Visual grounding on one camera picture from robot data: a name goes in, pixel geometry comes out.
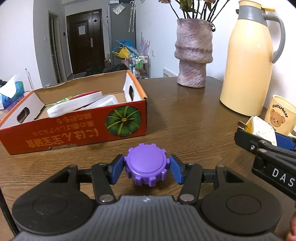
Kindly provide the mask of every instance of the pumpkin illustration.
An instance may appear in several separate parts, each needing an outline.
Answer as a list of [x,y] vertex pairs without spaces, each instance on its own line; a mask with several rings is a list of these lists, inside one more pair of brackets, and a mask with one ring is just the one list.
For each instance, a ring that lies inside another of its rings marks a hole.
[[127,105],[111,111],[105,122],[109,133],[119,137],[135,133],[141,124],[141,112],[137,108]]

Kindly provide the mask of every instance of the red cardboard box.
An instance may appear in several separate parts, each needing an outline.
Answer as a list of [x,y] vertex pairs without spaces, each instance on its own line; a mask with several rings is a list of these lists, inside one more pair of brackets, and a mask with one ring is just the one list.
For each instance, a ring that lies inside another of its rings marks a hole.
[[[47,117],[46,105],[95,90],[119,104]],[[13,155],[145,135],[146,101],[129,70],[74,79],[30,92],[1,120],[0,140]]]

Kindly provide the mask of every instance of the door frame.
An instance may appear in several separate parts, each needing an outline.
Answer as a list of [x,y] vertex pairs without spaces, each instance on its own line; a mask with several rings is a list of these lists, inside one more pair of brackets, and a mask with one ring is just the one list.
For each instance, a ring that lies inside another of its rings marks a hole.
[[49,17],[50,16],[54,19],[54,26],[55,26],[54,36],[55,36],[55,43],[56,43],[56,47],[57,47],[57,58],[58,58],[58,62],[59,62],[58,68],[59,68],[59,72],[61,75],[61,81],[64,82],[64,81],[67,81],[67,76],[66,76],[64,57],[63,57],[63,51],[62,51],[62,43],[61,43],[61,31],[60,31],[60,23],[59,23],[60,17],[58,14],[48,11],[47,20],[48,20],[48,34],[49,34],[48,36],[49,36],[49,38],[50,38],[50,31],[51,31],[51,29],[49,28]]
[[68,49],[69,49],[69,58],[70,58],[71,70],[72,70],[72,61],[71,61],[71,55],[70,55],[71,41],[70,41],[70,35],[69,35],[69,21],[68,21],[68,17],[69,16],[73,16],[73,15],[82,14],[82,13],[92,13],[92,12],[97,12],[97,11],[100,14],[100,29],[101,29],[102,46],[103,46],[103,52],[104,52],[104,58],[105,58],[104,35],[103,35],[103,13],[102,13],[102,9],[101,8],[99,8],[99,9],[93,9],[93,10],[88,10],[88,11],[84,11],[84,12],[78,12],[78,13],[74,13],[74,14],[71,14],[71,15],[67,15],[66,16],[67,44],[68,44]]

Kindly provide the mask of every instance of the yellow thermos jug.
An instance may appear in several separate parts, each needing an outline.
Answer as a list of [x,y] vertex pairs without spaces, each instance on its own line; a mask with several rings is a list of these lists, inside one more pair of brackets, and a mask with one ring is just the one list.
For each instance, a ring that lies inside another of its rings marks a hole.
[[[267,95],[273,64],[285,45],[285,27],[274,12],[256,0],[239,0],[238,20],[231,33],[221,102],[247,116],[259,116]],[[267,20],[280,25],[281,40],[274,52]]]

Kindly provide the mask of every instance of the white bottle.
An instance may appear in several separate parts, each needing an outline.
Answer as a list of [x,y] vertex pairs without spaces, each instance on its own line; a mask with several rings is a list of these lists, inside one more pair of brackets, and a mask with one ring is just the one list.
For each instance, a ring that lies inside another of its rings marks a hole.
[[137,71],[136,71],[136,69],[135,69],[135,67],[133,68],[133,75],[136,77],[136,74],[137,73]]

